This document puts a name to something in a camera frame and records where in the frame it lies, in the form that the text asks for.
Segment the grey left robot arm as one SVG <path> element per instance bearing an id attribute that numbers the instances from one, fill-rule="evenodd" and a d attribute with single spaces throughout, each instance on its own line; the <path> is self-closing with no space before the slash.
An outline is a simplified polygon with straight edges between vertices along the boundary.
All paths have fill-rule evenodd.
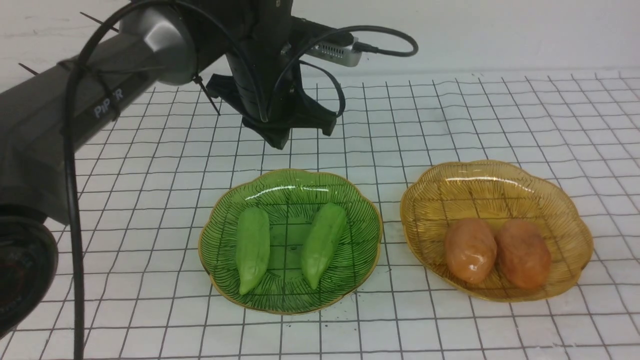
<path id="1" fill-rule="evenodd" d="M 53 282 L 46 219 L 79 228 L 74 153 L 156 82 L 196 82 L 225 56 L 231 75 L 206 93 L 281 150 L 295 128 L 332 134 L 340 112 L 302 88 L 300 57 L 332 28 L 292 16 L 290 0 L 133 0 L 79 55 L 1 94 L 1 335 Z"/>

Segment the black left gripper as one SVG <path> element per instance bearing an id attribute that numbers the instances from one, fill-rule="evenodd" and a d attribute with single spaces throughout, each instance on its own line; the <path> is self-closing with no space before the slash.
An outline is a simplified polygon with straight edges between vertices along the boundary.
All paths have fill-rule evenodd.
<path id="1" fill-rule="evenodd" d="M 297 51 L 309 45 L 327 28 L 292 16 L 290 0 L 225 0 L 238 6 L 242 20 L 238 45 L 257 75 L 256 91 L 249 72 L 235 50 L 225 57 L 231 75 L 213 75 L 206 90 L 221 98 L 242 116 L 242 125 L 259 134 L 277 150 L 283 150 L 292 129 L 317 129 L 330 136 L 338 114 L 320 105 L 303 89 Z"/>

